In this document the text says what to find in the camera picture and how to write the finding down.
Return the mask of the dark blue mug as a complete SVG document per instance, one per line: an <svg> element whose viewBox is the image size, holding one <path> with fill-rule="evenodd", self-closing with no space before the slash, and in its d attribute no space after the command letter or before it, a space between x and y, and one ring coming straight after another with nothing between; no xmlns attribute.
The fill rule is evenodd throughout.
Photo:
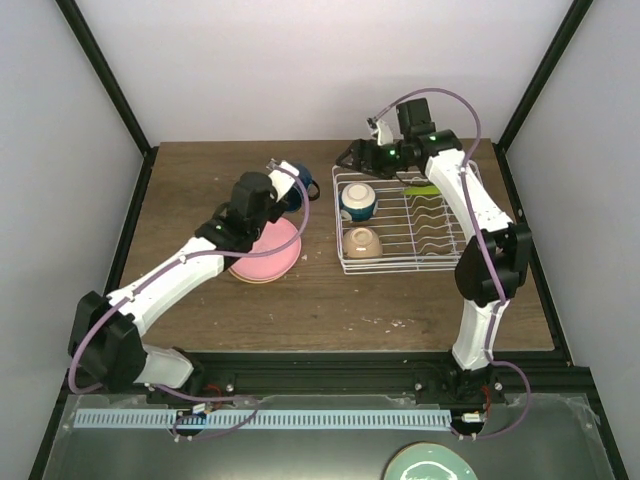
<svg viewBox="0 0 640 480"><path fill-rule="evenodd" d="M300 179L304 190L307 193L310 202L314 202L320 198L321 190L319 184L313 178L309 169L301 163L294 162L293 166L298 170L298 178ZM287 195L288 209L290 213L295 213L303 206L302 189L297 183L294 183Z"/></svg>

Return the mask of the teal white bowl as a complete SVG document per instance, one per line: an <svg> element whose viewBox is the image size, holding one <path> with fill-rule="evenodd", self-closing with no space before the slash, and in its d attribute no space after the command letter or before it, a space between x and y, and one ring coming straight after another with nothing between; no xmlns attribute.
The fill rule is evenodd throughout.
<svg viewBox="0 0 640 480"><path fill-rule="evenodd" d="M344 221L363 222L376 212L377 196L374 189L363 182L347 184L339 196L340 217Z"/></svg>

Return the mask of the tan bottom plate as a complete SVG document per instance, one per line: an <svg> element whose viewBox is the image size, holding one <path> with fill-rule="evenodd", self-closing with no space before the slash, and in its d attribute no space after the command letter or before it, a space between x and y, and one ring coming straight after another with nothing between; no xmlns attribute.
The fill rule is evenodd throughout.
<svg viewBox="0 0 640 480"><path fill-rule="evenodd" d="M246 277L243 276L239 273L237 273L234 270L229 270L229 273L236 279L238 279L239 281L242 281L244 283L247 284L252 284L252 285L262 285L262 284L268 284L271 282L274 282L280 278L282 278L284 276L284 274L280 274L280 275L276 275L270 278L265 278L265 279L255 279L255 278L250 278L250 277Z"/></svg>

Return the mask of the green plate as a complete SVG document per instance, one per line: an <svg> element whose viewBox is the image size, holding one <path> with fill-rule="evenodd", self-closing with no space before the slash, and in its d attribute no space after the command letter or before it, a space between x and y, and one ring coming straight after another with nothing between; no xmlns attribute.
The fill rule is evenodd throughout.
<svg viewBox="0 0 640 480"><path fill-rule="evenodd" d="M429 186L413 186L403 190L405 196L437 196L440 190L433 185Z"/></svg>

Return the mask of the white wire dish rack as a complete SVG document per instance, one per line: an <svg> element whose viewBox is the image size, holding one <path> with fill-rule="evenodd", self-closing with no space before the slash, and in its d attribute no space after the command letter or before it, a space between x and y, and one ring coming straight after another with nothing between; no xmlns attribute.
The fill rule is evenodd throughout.
<svg viewBox="0 0 640 480"><path fill-rule="evenodd" d="M458 263L466 241L453 210L440 193L408 194L411 186L426 180L415 170L402 172L390 180L377 179L335 166L332 168L337 253L347 275L392 274L404 272L452 271ZM363 222L350 222L340 212L342 190L362 182L376 193L377 212ZM367 227L381 241L377 258L350 259L346 255L344 236L357 227Z"/></svg>

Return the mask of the beige floral bowl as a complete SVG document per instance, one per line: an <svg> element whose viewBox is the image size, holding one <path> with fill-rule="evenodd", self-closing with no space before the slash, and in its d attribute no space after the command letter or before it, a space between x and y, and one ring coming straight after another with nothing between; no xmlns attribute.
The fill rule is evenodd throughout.
<svg viewBox="0 0 640 480"><path fill-rule="evenodd" d="M383 247L374 230L357 227L344 234L343 253L347 259L352 260L376 259L382 256Z"/></svg>

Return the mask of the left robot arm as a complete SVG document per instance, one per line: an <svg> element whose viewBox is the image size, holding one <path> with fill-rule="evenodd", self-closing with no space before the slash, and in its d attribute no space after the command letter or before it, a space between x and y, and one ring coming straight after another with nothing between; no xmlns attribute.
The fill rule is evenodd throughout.
<svg viewBox="0 0 640 480"><path fill-rule="evenodd" d="M254 248L266 226L290 211L293 197L301 209L309 208L301 172L300 165L282 161L273 163L270 173L244 173L230 200L175 254L125 287L82 297L68 347L70 390L120 393L139 384L170 392L184 404L196 402L205 381L195 361L181 349L142 339L167 310L238 260L275 256L298 240L293 235L268 250Z"/></svg>

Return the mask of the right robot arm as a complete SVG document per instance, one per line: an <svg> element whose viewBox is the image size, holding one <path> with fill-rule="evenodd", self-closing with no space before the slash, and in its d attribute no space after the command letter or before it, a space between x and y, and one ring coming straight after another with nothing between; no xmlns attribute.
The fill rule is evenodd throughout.
<svg viewBox="0 0 640 480"><path fill-rule="evenodd" d="M462 229L466 247L454 270L464 298L463 314L452 356L460 368L444 378L447 396L458 403L480 390L476 370L494 361L500 320L524 284L532 234L516 224L489 195L469 166L469 153L451 130L442 130L379 145L353 141L335 165L379 179L417 170L442 194Z"/></svg>

